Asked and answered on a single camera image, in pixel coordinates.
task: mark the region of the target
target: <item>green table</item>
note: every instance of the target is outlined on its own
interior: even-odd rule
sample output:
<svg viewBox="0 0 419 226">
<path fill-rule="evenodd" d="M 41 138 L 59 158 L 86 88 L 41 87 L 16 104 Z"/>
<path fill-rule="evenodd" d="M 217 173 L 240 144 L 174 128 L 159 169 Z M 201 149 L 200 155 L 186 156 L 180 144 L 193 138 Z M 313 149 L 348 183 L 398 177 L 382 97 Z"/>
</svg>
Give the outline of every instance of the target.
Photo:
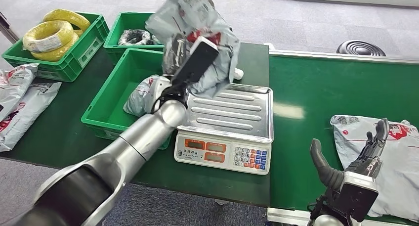
<svg viewBox="0 0 419 226">
<path fill-rule="evenodd" d="M 242 44 L 238 67 L 245 71 L 243 84 L 269 86 L 268 48 Z M 110 140 L 100 139 L 80 118 L 112 71 L 113 65 L 100 49 L 73 83 L 63 83 L 52 104 L 10 152 L 0 157 L 63 168 L 97 153 Z M 159 150 L 134 177 L 134 183 L 228 201 L 269 206 L 270 176 L 178 163 L 173 158 L 174 138 Z"/>
<path fill-rule="evenodd" d="M 406 119 L 419 126 L 417 77 L 419 62 L 272 52 L 271 207 L 306 211 L 324 193 L 309 154 L 312 138 L 321 141 L 330 165 L 342 170 L 329 123 L 333 115 Z M 375 220 L 414 224 L 390 216 Z"/>
</svg>

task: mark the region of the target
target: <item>white plastic bag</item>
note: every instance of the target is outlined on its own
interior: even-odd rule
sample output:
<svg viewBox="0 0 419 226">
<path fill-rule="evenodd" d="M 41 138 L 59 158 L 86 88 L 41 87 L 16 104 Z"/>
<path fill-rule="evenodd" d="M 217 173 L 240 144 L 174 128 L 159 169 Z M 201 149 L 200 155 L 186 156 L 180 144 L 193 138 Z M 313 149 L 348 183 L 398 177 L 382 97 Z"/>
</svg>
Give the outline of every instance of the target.
<svg viewBox="0 0 419 226">
<path fill-rule="evenodd" d="M 171 45 L 178 34 L 186 37 L 189 42 L 187 47 L 191 47 L 199 36 L 217 45 L 219 51 L 217 59 L 199 82 L 187 87 L 193 95 L 212 98 L 233 82 L 240 41 L 215 10 L 211 0 L 167 0 L 146 21 L 146 28 L 165 45 L 164 57 L 168 57 L 168 53 L 178 53 L 178 50 L 173 50 L 174 47 Z M 165 62 L 172 60 L 174 59 L 165 58 Z M 175 65 L 163 64 L 164 74 L 173 73 L 171 69 L 166 70 L 167 67 Z"/>
<path fill-rule="evenodd" d="M 366 133 L 376 134 L 380 119 L 335 115 L 337 153 L 346 168 L 361 153 Z M 390 131 L 381 155 L 382 166 L 376 178 L 378 198 L 368 212 L 371 217 L 393 215 L 419 222 L 419 133 L 406 120 L 389 121 Z"/>
<path fill-rule="evenodd" d="M 51 104 L 61 83 L 30 85 L 17 108 L 0 122 L 0 152 L 10 151 L 36 118 Z"/>
<path fill-rule="evenodd" d="M 9 71 L 0 70 L 0 121 L 4 120 L 19 104 L 39 64 L 23 64 Z"/>
<path fill-rule="evenodd" d="M 151 84 L 158 78 L 159 75 L 152 75 L 140 82 L 124 104 L 124 111 L 126 113 L 137 117 L 144 115 L 144 97 L 149 92 Z"/>
</svg>

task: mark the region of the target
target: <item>digital scale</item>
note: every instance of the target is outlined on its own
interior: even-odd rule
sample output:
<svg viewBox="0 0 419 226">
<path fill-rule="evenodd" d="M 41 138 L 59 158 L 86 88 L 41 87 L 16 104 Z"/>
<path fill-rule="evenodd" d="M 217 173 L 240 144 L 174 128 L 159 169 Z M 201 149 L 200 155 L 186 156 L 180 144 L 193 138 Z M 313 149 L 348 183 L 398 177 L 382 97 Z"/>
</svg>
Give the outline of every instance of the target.
<svg viewBox="0 0 419 226">
<path fill-rule="evenodd" d="M 231 84 L 214 99 L 188 96 L 177 127 L 178 162 L 266 175 L 273 141 L 272 89 Z"/>
</svg>

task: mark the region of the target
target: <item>yellow cable coil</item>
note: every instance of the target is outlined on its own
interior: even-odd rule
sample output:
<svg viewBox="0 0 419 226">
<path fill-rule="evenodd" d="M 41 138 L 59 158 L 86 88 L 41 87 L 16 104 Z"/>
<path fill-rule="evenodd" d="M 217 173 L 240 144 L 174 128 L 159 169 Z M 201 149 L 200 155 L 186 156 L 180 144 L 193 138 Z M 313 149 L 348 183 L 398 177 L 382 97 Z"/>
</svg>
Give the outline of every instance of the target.
<svg viewBox="0 0 419 226">
<path fill-rule="evenodd" d="M 73 33 L 73 27 L 69 22 L 43 22 L 23 36 L 23 47 L 31 52 L 48 52 L 70 42 Z"/>
<path fill-rule="evenodd" d="M 63 57 L 63 55 L 74 45 L 74 43 L 76 43 L 78 39 L 79 39 L 79 36 L 77 36 L 77 34 L 73 32 L 71 41 L 65 44 L 64 46 L 50 52 L 45 52 L 45 53 L 31 52 L 31 54 L 36 59 L 55 62 L 55 61 L 60 60 L 61 57 Z"/>
<path fill-rule="evenodd" d="M 83 30 L 74 30 L 77 36 L 81 37 L 83 35 Z"/>
<path fill-rule="evenodd" d="M 54 20 L 63 20 L 67 21 L 85 32 L 89 26 L 90 22 L 85 17 L 77 14 L 75 12 L 65 10 L 65 9 L 56 9 L 53 10 L 43 17 L 43 21 L 54 21 Z"/>
</svg>

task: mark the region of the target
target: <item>stainless steel tray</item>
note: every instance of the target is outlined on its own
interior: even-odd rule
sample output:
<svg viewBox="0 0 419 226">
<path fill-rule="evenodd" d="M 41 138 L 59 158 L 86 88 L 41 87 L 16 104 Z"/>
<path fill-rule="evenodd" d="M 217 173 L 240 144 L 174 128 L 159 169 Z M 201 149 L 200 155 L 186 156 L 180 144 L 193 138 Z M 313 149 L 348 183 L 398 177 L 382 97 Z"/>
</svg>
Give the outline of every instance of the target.
<svg viewBox="0 0 419 226">
<path fill-rule="evenodd" d="M 254 142 L 273 141 L 272 89 L 231 84 L 213 99 L 188 96 L 179 130 Z"/>
</svg>

